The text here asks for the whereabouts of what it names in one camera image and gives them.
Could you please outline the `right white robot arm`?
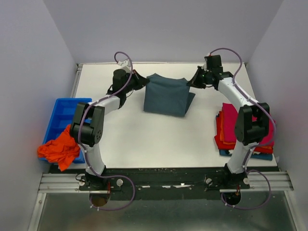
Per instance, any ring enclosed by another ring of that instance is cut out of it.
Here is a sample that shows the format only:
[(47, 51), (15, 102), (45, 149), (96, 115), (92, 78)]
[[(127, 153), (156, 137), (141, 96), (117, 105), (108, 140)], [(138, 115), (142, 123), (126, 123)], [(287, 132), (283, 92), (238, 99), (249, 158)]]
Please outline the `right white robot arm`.
[(252, 99), (238, 85), (235, 74), (223, 71), (220, 55), (206, 56), (205, 64), (197, 67), (187, 86), (197, 89), (214, 87), (229, 100), (238, 113), (234, 128), (235, 149), (226, 164), (229, 172), (221, 177), (222, 185), (231, 189), (239, 183), (237, 174), (245, 172), (252, 151), (269, 134), (269, 105)]

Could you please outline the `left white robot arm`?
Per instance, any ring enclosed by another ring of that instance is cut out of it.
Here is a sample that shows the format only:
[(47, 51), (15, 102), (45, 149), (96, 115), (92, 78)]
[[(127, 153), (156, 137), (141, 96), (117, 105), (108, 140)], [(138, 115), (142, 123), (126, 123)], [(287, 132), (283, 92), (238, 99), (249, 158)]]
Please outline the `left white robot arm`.
[(120, 109), (129, 92), (140, 90), (149, 82), (149, 79), (142, 77), (136, 70), (128, 73), (123, 69), (117, 69), (113, 73), (113, 84), (103, 98), (77, 104), (69, 134), (83, 152), (87, 164), (86, 172), (93, 175), (90, 184), (94, 189), (102, 190), (107, 183), (106, 177), (102, 175), (105, 164), (99, 148), (103, 136), (104, 117)]

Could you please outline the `teal grey t-shirt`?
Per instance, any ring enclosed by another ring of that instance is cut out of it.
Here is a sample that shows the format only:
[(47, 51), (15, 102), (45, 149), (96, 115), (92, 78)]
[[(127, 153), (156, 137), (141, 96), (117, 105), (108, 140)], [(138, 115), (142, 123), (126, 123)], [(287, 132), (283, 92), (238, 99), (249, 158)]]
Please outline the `teal grey t-shirt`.
[(185, 78), (172, 79), (153, 74), (147, 77), (143, 110), (147, 113), (185, 117), (195, 93)]

